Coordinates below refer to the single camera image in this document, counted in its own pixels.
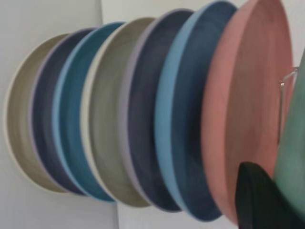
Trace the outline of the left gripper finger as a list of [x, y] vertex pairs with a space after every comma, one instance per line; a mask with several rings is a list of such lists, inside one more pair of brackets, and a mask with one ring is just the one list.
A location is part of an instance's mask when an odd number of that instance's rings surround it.
[[235, 207], [240, 229], [303, 229], [274, 181], [258, 164], [239, 165]]

